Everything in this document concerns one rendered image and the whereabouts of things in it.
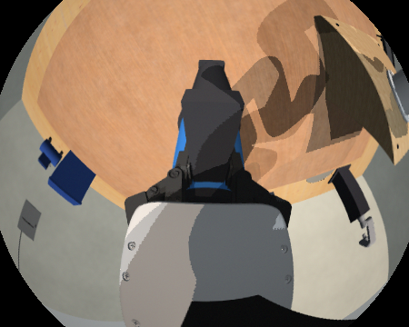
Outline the blue kettle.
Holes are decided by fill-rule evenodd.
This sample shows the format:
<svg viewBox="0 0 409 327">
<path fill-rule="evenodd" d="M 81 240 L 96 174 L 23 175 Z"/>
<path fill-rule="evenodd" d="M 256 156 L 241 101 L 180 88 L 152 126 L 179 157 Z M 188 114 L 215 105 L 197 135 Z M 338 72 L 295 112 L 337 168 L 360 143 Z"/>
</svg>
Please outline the blue kettle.
<svg viewBox="0 0 409 327">
<path fill-rule="evenodd" d="M 231 203 L 232 191 L 225 186 L 225 177 L 234 147 L 244 166 L 238 131 L 244 100 L 239 91 L 231 89 L 224 64 L 222 60 L 199 60 L 193 87 L 185 89 L 181 100 L 183 119 L 172 168 L 187 143 L 193 176 L 193 184 L 185 190 L 187 203 Z"/>
</svg>

